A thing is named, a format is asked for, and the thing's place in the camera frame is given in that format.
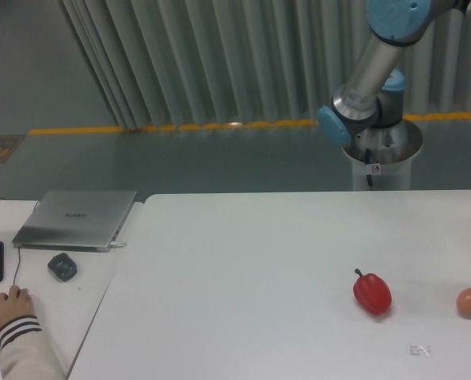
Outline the person's right hand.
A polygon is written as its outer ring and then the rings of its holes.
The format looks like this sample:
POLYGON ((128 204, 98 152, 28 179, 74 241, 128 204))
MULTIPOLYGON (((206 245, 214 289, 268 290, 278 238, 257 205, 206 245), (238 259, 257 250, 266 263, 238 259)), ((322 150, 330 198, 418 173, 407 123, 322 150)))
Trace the person's right hand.
POLYGON ((29 293, 27 302, 11 302, 7 300, 8 292, 0 293, 0 328, 19 317, 35 314, 32 297, 29 293))

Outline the cream striped-cuff sleeve forearm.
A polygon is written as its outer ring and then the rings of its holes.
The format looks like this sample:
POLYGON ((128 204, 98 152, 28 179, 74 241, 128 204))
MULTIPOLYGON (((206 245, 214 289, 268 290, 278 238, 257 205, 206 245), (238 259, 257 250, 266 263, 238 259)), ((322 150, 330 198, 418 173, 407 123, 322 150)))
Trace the cream striped-cuff sleeve forearm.
POLYGON ((35 315, 25 314, 0 327, 2 379, 66 379, 47 335, 35 315))

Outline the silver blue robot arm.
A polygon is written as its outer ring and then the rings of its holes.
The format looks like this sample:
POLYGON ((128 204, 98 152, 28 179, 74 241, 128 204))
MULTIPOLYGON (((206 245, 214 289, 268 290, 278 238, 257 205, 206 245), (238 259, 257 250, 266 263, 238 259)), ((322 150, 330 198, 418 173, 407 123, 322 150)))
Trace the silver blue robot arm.
POLYGON ((405 49, 419 42, 428 26, 450 10, 471 14, 471 1, 368 2, 371 36, 365 50, 347 83, 317 113, 329 139, 346 145, 366 129, 401 122, 404 76, 391 75, 405 49))

